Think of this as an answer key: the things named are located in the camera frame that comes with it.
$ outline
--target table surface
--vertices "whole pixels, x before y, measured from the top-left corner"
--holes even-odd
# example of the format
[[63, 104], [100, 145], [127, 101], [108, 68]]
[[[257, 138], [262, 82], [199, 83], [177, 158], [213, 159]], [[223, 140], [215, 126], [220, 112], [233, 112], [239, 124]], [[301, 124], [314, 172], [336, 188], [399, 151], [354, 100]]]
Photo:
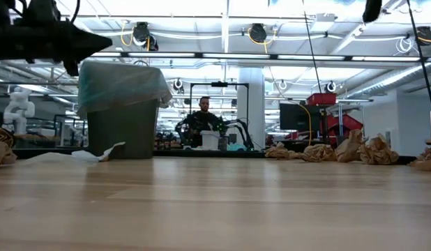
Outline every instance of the table surface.
[[299, 160], [0, 169], [0, 250], [431, 250], [431, 173]]

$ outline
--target dark shirt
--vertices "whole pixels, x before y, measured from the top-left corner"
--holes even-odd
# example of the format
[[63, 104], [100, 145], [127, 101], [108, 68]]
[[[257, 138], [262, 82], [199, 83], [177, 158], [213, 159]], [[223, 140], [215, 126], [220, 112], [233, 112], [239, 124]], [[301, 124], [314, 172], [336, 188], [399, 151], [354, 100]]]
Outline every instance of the dark shirt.
[[195, 121], [195, 125], [190, 125], [193, 130], [211, 130], [209, 124], [213, 125], [217, 120], [217, 116], [210, 112], [194, 112], [192, 115], [193, 121]]

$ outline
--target white bucket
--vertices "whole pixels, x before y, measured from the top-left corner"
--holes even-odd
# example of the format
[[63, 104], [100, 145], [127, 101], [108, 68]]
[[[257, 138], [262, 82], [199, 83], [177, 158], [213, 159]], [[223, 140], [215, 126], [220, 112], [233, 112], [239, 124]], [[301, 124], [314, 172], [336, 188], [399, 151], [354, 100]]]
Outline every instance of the white bucket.
[[220, 137], [219, 132], [203, 130], [200, 132], [202, 136], [202, 148], [208, 150], [218, 150], [218, 139]]

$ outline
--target white column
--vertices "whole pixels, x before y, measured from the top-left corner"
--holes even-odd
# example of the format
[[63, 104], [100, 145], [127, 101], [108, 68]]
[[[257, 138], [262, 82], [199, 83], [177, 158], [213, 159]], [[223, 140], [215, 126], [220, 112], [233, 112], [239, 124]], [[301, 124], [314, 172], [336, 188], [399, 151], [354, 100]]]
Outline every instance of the white column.
[[[256, 150], [265, 146], [265, 88], [262, 68], [240, 68], [238, 83], [250, 84], [250, 99], [248, 130]], [[247, 114], [247, 88], [237, 86], [237, 118], [246, 118]], [[242, 144], [242, 137], [237, 136], [237, 142]]]

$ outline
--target ceiling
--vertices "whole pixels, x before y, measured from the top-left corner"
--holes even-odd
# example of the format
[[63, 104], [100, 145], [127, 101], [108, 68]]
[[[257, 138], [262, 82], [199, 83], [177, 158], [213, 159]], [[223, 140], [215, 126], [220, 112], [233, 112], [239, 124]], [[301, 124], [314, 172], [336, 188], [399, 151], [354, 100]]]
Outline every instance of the ceiling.
[[[376, 22], [363, 26], [361, 15], [365, 8], [364, 0], [307, 0], [305, 5], [302, 0], [278, 0], [272, 1], [274, 4], [270, 6], [269, 0], [82, 0], [75, 25], [111, 38], [114, 45], [104, 52], [143, 52], [141, 46], [131, 41], [130, 33], [136, 22], [148, 22], [149, 31], [158, 42], [159, 52], [311, 55], [312, 48], [316, 55], [416, 57], [418, 50], [412, 38], [413, 29], [405, 1], [383, 0], [388, 14], [382, 13]], [[76, 0], [56, 2], [64, 17], [73, 14], [77, 3]], [[431, 27], [431, 1], [411, 2], [416, 25]], [[264, 24], [267, 39], [273, 40], [267, 45], [266, 52], [263, 45], [252, 43], [248, 37], [248, 28], [252, 23]], [[431, 56], [431, 45], [421, 49], [424, 56]], [[268, 90], [266, 97], [279, 97], [281, 92], [286, 97], [306, 98], [319, 92], [311, 61], [120, 56], [91, 57], [87, 60], [122, 63], [144, 60], [150, 66], [162, 70], [172, 92], [174, 81], [180, 78], [185, 95], [188, 95], [190, 82], [235, 82], [239, 68], [246, 66], [263, 68]], [[389, 71], [417, 65], [418, 62], [414, 61], [318, 61], [317, 73], [321, 84], [334, 81], [342, 87], [338, 88], [338, 93], [343, 93], [345, 90], [359, 89], [367, 81]], [[24, 61], [0, 61], [0, 80], [5, 83], [30, 82], [35, 86], [30, 88], [36, 93], [64, 95], [61, 102], [68, 106], [77, 102], [74, 97], [77, 94], [77, 78], [68, 76], [60, 65], [42, 61], [33, 65]], [[285, 88], [277, 86], [279, 83], [285, 83], [280, 86]], [[0, 86], [3, 87], [2, 91], [7, 91], [7, 86]], [[226, 100], [212, 100], [211, 106], [230, 109], [231, 98], [236, 96], [236, 90], [231, 87], [195, 86], [193, 95], [226, 96]], [[186, 112], [183, 99], [175, 98], [172, 104], [172, 108], [160, 111], [159, 124], [162, 128], [171, 128], [166, 125], [175, 124]], [[267, 100], [266, 109], [273, 111], [277, 108], [278, 102]], [[235, 113], [229, 110], [217, 113], [235, 117], [228, 115]], [[266, 116], [267, 126], [277, 121], [278, 114]]]

